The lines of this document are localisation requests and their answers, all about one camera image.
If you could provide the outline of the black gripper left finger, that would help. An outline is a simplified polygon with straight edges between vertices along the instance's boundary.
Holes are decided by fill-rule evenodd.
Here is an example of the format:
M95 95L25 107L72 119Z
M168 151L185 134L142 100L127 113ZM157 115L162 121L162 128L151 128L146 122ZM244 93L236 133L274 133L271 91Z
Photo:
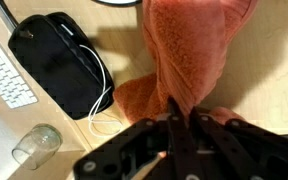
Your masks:
M128 180L159 152L168 154L153 180L204 180L191 133L174 99L158 121L142 119L78 160L76 180Z

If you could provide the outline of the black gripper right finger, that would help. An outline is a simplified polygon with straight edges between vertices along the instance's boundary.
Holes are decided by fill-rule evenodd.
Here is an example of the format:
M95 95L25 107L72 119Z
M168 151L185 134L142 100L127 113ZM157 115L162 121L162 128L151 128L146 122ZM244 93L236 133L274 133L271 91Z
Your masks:
M238 180L288 180L288 135L277 135L226 108L190 115L191 128L204 136Z

